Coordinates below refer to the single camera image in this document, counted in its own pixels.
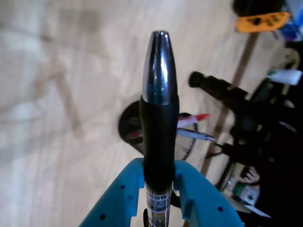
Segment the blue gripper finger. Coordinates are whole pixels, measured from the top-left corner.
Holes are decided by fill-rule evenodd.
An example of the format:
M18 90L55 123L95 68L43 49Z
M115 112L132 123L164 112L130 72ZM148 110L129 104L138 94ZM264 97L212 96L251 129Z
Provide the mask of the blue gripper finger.
M137 215L139 190L145 187L143 158L133 159L111 183L81 227L129 227Z
M228 200L186 161L175 161L174 189L179 191L182 218L191 227L244 226Z

